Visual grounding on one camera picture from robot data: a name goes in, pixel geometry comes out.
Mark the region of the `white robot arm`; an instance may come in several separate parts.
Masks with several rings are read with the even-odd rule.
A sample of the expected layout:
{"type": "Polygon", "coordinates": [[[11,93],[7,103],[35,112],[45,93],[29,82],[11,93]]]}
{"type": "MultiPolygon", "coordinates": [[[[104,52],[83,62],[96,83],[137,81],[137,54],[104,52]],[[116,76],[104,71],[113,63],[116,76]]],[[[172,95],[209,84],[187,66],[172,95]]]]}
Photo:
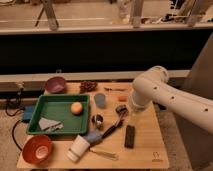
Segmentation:
{"type": "Polygon", "coordinates": [[[138,75],[129,95],[131,107],[145,110],[154,101],[213,134],[213,100],[173,88],[168,80],[169,73],[162,66],[138,75]]]}

